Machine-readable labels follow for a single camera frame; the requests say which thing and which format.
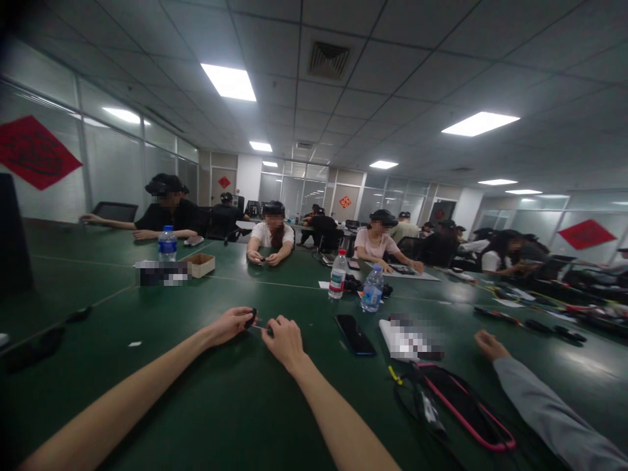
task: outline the door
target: door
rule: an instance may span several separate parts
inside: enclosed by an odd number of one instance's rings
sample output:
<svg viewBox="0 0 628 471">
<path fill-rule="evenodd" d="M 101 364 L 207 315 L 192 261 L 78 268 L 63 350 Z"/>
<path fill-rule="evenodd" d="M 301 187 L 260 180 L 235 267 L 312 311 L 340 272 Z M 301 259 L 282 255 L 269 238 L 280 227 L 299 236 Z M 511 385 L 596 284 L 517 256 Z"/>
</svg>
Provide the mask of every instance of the door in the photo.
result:
<svg viewBox="0 0 628 471">
<path fill-rule="evenodd" d="M 220 204 L 220 194 L 229 192 L 236 195 L 236 171 L 225 170 L 218 167 L 211 168 L 211 201 L 210 205 L 214 206 Z"/>
<path fill-rule="evenodd" d="M 338 222 L 347 219 L 355 220 L 355 208 L 358 203 L 360 189 L 354 186 L 336 185 L 336 195 L 332 203 L 332 218 Z"/>
</svg>

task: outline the water bottle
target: water bottle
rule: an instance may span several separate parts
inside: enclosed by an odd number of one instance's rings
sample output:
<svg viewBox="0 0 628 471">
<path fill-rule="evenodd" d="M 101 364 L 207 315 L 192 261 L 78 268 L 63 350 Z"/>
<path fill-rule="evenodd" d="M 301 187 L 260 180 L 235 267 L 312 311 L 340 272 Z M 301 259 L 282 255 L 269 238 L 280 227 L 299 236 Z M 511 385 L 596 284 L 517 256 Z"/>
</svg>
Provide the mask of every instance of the water bottle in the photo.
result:
<svg viewBox="0 0 628 471">
<path fill-rule="evenodd" d="M 158 237 L 159 261 L 175 262 L 177 260 L 177 236 L 172 226 L 164 226 L 164 231 Z"/>
<path fill-rule="evenodd" d="M 345 277 L 347 271 L 349 271 L 349 265 L 347 263 L 347 251 L 339 250 L 338 256 L 334 260 L 332 265 L 332 274 L 329 277 L 329 297 L 331 299 L 342 298 L 342 288 L 345 284 Z"/>
<path fill-rule="evenodd" d="M 381 293 L 384 291 L 384 275 L 381 274 L 381 265 L 373 265 L 364 284 L 364 292 L 360 305 L 367 312 L 377 312 Z"/>
</svg>

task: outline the table surface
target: table surface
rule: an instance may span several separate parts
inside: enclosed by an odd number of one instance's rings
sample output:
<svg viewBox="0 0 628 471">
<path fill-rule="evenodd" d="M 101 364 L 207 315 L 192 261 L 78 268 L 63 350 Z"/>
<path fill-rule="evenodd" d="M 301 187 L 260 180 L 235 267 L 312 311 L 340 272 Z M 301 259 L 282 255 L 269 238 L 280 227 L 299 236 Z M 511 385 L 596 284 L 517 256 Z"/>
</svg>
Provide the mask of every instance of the table surface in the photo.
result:
<svg viewBox="0 0 628 471">
<path fill-rule="evenodd" d="M 513 455 L 520 469 L 558 469 L 559 463 L 519 418 L 478 353 L 473 334 L 481 328 L 497 335 L 594 428 L 628 449 L 627 347 L 590 331 L 588 342 L 576 347 L 475 316 L 473 305 L 484 305 L 521 320 L 573 327 L 541 311 L 496 303 L 486 289 L 491 280 L 486 275 L 480 275 L 477 286 L 434 269 L 428 272 L 442 282 L 387 279 L 392 297 L 370 314 L 355 296 L 330 300 L 318 288 L 318 281 L 328 280 L 329 269 L 306 252 L 293 252 L 276 268 L 252 266 L 243 244 L 205 241 L 180 248 L 178 258 L 214 255 L 214 272 L 182 287 L 137 287 L 131 266 L 154 259 L 155 243 L 136 244 L 120 230 L 45 222 L 28 222 L 26 231 L 36 288 L 1 302 L 0 325 L 12 345 L 34 338 L 78 308 L 94 308 L 86 321 L 65 326 L 63 344 L 53 357 L 10 376 L 2 373 L 1 413 L 15 453 L 10 465 L 119 381 L 235 305 L 256 307 L 264 321 L 279 314 L 294 319 L 307 353 L 402 469 L 425 462 L 430 469 L 445 469 L 451 462 L 425 442 L 421 427 L 394 401 L 388 365 L 397 372 L 409 366 L 390 359 L 379 331 L 379 320 L 391 313 L 410 314 L 439 332 L 445 346 L 442 366 L 463 376 L 504 418 L 526 452 Z M 360 264 L 362 270 L 352 273 L 363 279 L 368 271 Z M 376 356 L 356 357 L 347 350 L 337 314 L 357 318 Z M 129 348 L 133 341 L 142 344 Z M 487 452 L 451 416 L 441 416 L 451 448 L 467 469 L 515 468 L 510 457 Z M 306 401 L 257 330 L 195 361 L 102 469 L 209 467 L 334 469 Z"/>
</svg>

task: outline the smartphone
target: smartphone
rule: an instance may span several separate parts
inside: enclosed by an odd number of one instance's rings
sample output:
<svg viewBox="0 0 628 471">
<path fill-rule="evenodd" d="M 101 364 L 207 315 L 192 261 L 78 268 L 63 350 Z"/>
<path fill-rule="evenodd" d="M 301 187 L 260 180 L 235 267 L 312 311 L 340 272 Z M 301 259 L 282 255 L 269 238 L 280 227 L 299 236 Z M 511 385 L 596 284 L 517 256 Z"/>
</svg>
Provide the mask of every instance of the smartphone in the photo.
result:
<svg viewBox="0 0 628 471">
<path fill-rule="evenodd" d="M 342 333 L 349 343 L 349 348 L 356 355 L 375 355 L 375 348 L 370 340 L 366 337 L 355 317 L 352 315 L 341 314 L 336 316 L 336 322 L 342 330 Z"/>
</svg>

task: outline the air vent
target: air vent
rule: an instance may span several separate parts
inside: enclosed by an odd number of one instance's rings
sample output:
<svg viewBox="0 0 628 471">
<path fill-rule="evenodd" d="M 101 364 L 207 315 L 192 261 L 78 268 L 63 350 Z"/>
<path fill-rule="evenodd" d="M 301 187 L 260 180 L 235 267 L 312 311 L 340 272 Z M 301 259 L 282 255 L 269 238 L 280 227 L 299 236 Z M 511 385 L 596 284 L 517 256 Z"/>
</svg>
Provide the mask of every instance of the air vent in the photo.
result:
<svg viewBox="0 0 628 471">
<path fill-rule="evenodd" d="M 314 43 L 309 57 L 309 74 L 340 80 L 345 71 L 349 49 L 333 44 Z"/>
</svg>

